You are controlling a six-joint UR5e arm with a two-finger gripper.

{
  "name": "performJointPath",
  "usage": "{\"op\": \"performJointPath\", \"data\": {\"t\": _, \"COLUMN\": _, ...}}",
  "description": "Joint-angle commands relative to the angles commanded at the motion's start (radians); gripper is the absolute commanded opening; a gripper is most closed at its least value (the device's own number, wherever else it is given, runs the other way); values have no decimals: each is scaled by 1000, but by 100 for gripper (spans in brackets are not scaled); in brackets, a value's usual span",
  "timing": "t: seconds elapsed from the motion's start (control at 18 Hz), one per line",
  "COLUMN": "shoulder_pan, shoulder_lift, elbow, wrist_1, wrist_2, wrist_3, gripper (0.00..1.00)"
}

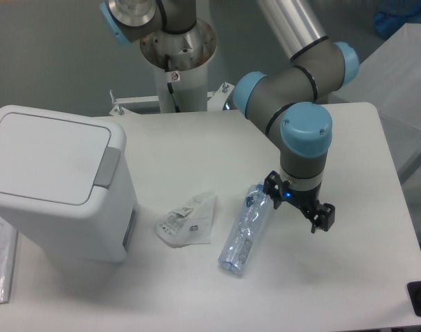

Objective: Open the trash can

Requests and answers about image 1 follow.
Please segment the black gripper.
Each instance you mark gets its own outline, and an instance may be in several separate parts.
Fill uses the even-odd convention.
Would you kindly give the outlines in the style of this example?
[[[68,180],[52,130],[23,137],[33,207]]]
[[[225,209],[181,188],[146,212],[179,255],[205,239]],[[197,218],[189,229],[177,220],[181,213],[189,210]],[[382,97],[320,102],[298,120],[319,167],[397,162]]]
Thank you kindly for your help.
[[[271,198],[275,210],[284,201],[295,208],[308,211],[307,218],[312,224],[312,234],[317,230],[327,232],[335,220],[335,206],[330,203],[319,203],[320,188],[321,184],[310,190],[295,190],[290,187],[289,181],[284,181],[282,194],[282,180],[276,171],[271,171],[263,183],[263,192]]]

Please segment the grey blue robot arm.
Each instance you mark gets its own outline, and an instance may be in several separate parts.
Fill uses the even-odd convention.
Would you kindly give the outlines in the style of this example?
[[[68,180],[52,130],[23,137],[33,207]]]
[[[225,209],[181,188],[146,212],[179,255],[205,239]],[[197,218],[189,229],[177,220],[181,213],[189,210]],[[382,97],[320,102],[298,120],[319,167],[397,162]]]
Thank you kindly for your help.
[[[298,208],[313,230],[329,230],[335,208],[320,203],[319,190],[332,118],[317,104],[353,80],[359,59],[347,43],[330,41],[306,1],[260,1],[259,7],[288,56],[291,67],[269,77],[246,74],[231,101],[280,151],[280,170],[265,179],[274,206]],[[197,16],[194,1],[103,1],[100,11],[120,44],[139,42],[157,73],[164,113],[204,111],[207,83],[190,73],[215,53],[213,29]]]

